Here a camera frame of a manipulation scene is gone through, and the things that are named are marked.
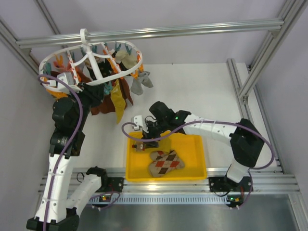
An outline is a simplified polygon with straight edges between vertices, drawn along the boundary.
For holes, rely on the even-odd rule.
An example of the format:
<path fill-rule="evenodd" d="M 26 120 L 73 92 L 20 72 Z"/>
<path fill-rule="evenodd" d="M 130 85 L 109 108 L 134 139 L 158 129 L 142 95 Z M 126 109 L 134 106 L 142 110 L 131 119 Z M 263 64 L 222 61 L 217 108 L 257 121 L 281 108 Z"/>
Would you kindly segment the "teal clothes peg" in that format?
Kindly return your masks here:
<path fill-rule="evenodd" d="M 104 86 L 104 95 L 109 95 L 113 89 L 113 86 L 112 86 L 112 82 L 111 81 L 108 81 L 108 82 L 105 82 L 103 83 L 103 86 Z"/>

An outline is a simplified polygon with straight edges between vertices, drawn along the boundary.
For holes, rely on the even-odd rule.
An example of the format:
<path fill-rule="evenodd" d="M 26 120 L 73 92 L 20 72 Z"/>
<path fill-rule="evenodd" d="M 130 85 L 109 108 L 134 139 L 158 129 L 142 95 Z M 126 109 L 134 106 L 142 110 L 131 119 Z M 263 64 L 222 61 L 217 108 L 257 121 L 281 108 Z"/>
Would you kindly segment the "mustard yellow sock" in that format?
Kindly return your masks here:
<path fill-rule="evenodd" d="M 116 123 L 119 124 L 124 115 L 126 101 L 124 100 L 122 96 L 122 91 L 121 91 L 118 79 L 115 81 L 115 85 L 113 89 L 111 90 L 111 101 L 115 107 Z"/>

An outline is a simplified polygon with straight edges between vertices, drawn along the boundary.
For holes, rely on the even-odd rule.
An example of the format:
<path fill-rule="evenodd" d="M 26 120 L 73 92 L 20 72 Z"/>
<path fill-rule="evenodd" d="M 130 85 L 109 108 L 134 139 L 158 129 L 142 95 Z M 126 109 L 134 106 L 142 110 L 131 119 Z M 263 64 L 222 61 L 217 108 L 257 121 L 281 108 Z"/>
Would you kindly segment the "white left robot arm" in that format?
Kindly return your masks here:
<path fill-rule="evenodd" d="M 91 167 L 84 180 L 68 195 L 75 163 L 80 155 L 85 134 L 83 128 L 91 108 L 104 98 L 104 86 L 80 83 L 81 91 L 56 100 L 52 119 L 55 130 L 50 139 L 49 171 L 43 197 L 26 228 L 32 231 L 75 231 L 80 216 L 96 191 L 109 185 L 106 170 Z"/>

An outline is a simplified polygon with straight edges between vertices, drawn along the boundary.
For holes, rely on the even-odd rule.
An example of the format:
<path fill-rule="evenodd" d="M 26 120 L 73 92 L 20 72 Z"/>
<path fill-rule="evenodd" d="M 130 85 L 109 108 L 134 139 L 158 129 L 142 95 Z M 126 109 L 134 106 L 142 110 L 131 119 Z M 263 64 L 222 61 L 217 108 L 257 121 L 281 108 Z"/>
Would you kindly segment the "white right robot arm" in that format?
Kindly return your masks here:
<path fill-rule="evenodd" d="M 155 102 L 149 109 L 154 119 L 139 119 L 142 137 L 154 147 L 157 138 L 166 131 L 181 134 L 200 135 L 220 141 L 231 147 L 233 159 L 225 177 L 215 188 L 222 192 L 235 191 L 242 185 L 242 179 L 249 169 L 255 167 L 264 141 L 250 120 L 242 118 L 238 123 L 218 122 L 205 119 L 189 111 L 174 112 L 163 102 Z"/>

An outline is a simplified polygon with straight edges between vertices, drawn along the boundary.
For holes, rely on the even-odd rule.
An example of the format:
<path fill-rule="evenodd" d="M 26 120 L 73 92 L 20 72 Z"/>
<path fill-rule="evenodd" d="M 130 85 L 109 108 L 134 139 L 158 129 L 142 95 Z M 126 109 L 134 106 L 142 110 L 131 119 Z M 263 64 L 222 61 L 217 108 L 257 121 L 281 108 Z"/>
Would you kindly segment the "mustard sock with reindeer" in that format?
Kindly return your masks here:
<path fill-rule="evenodd" d="M 151 153 L 154 151 L 169 152 L 171 149 L 171 139 L 166 138 L 159 141 L 141 142 L 135 141 L 132 149 L 136 152 Z"/>

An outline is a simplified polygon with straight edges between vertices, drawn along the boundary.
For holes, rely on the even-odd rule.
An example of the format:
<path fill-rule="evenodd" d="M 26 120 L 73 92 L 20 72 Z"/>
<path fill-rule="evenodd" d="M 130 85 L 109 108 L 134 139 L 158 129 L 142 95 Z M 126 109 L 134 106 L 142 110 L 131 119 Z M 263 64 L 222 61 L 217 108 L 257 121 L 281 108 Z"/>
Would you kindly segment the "grey sock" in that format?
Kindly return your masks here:
<path fill-rule="evenodd" d="M 130 87 L 130 91 L 135 95 L 143 94 L 143 86 L 147 88 L 153 88 L 152 81 L 149 78 L 150 72 L 143 71 L 138 73 L 137 78 L 133 79 L 132 85 Z"/>

